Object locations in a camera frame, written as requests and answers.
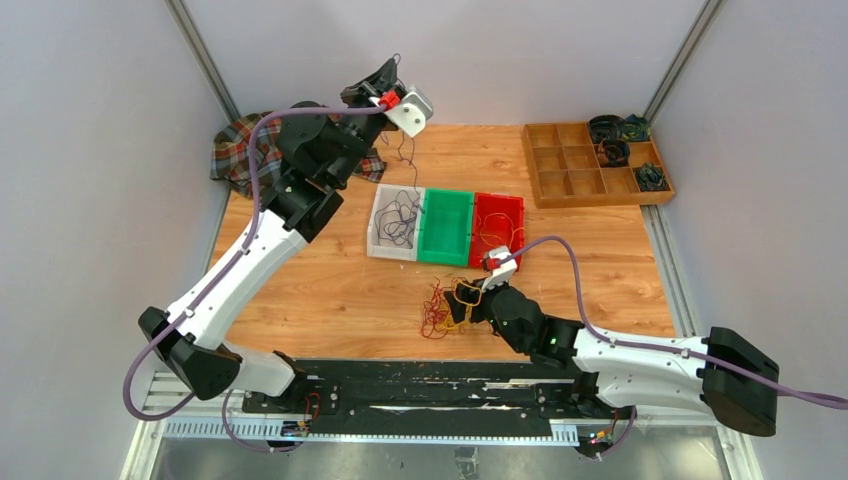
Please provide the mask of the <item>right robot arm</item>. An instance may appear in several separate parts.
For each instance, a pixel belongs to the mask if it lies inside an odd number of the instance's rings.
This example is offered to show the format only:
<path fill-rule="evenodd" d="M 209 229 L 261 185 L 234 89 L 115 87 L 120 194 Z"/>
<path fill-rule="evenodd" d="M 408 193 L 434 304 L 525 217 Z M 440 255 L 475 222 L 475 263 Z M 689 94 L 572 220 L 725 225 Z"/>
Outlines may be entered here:
<path fill-rule="evenodd" d="M 710 414 L 752 436 L 776 433 L 777 394 L 747 375 L 777 381 L 779 366 L 732 329 L 688 338 L 592 334 L 577 320 L 543 313 L 508 284 L 485 291 L 458 284 L 442 296 L 454 319 L 486 323 L 514 352 L 566 371 L 575 382 L 572 404 L 584 416 L 652 406 Z"/>

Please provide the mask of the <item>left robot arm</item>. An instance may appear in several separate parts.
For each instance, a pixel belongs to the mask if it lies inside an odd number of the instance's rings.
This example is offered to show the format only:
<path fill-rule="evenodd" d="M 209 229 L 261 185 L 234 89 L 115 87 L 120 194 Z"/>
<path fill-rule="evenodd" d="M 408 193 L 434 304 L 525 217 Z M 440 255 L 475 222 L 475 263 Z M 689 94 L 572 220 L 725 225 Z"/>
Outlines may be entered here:
<path fill-rule="evenodd" d="M 226 336 L 271 275 L 335 215 L 341 191 L 380 134 L 398 126 L 390 115 L 409 94 L 398 66 L 392 56 L 344 88 L 340 107 L 300 102 L 257 122 L 247 145 L 251 221 L 188 292 L 165 309 L 150 306 L 141 313 L 138 324 L 148 343 L 126 374 L 126 388 L 154 353 L 192 399 L 246 389 L 266 394 L 283 413 L 304 405 L 307 389 L 291 359 L 229 345 Z"/>

